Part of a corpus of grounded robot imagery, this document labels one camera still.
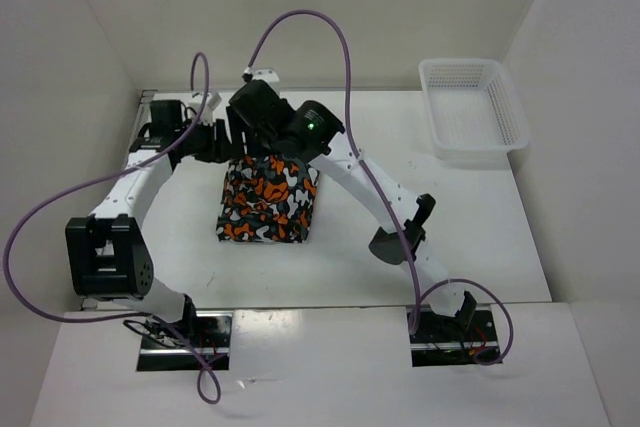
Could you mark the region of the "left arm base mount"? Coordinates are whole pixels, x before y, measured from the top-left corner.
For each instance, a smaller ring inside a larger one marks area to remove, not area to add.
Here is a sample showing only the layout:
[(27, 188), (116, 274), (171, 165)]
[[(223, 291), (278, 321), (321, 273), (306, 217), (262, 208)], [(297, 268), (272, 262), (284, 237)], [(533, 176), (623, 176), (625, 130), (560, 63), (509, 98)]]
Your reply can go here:
[[(197, 371), (200, 363), (186, 344), (169, 329), (152, 320), (126, 319), (123, 326), (141, 339), (138, 372)], [(231, 314), (197, 317), (190, 332), (181, 330), (214, 371), (226, 371), (230, 364)]]

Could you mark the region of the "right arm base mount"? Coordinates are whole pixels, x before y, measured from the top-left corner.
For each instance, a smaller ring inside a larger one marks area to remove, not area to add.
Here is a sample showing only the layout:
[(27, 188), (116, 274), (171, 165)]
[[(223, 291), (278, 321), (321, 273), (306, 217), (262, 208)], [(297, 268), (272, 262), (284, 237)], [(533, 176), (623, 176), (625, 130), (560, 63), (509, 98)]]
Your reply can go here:
[(495, 361), (501, 354), (490, 310), (474, 313), (466, 331), (451, 319), (430, 311), (420, 315), (418, 330), (409, 336), (413, 367), (473, 365)]

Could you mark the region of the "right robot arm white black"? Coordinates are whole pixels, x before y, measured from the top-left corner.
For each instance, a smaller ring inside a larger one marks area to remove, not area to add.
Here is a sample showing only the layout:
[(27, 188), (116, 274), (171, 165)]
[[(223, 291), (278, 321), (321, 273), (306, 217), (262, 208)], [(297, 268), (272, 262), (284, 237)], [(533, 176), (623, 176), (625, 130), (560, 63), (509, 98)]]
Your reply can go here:
[(299, 160), (327, 175), (378, 222), (369, 251), (381, 262), (401, 267), (411, 278), (415, 304), (410, 331), (417, 331), (422, 289), (438, 315), (440, 332), (460, 340), (474, 326), (477, 302), (454, 282), (430, 246), (425, 223), (436, 202), (393, 180), (353, 146), (350, 131), (323, 104), (307, 100), (294, 108), (263, 80), (251, 80), (233, 94), (229, 107), (263, 147)]

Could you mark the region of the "white perforated plastic basket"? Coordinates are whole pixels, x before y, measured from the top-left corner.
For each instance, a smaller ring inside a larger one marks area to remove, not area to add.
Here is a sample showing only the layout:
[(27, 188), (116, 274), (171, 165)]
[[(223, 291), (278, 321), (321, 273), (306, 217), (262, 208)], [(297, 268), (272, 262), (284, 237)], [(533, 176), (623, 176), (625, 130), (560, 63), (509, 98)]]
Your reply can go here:
[(530, 129), (506, 68), (480, 58), (435, 58), (418, 72), (435, 155), (490, 162), (527, 148)]

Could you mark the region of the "orange camouflage shorts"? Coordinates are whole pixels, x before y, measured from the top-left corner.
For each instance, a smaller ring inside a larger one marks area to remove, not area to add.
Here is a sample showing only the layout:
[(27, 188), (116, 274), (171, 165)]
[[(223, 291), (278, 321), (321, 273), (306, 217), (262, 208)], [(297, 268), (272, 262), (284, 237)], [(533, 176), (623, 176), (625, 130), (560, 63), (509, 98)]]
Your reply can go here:
[(306, 242), (319, 179), (317, 169), (279, 154), (230, 161), (216, 223), (218, 240)]

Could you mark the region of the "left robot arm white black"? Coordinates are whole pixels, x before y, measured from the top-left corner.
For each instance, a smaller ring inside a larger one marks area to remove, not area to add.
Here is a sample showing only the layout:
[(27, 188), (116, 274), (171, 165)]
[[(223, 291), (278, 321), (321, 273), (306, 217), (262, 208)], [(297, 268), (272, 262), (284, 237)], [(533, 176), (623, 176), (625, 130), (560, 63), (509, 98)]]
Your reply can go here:
[(198, 338), (196, 309), (188, 295), (156, 278), (142, 225), (183, 158), (229, 160), (225, 123), (213, 117), (220, 101), (216, 92), (196, 93), (189, 103), (152, 101), (150, 120), (129, 147), (125, 175), (88, 216), (72, 218), (65, 227), (75, 292), (163, 319), (165, 336), (180, 347)]

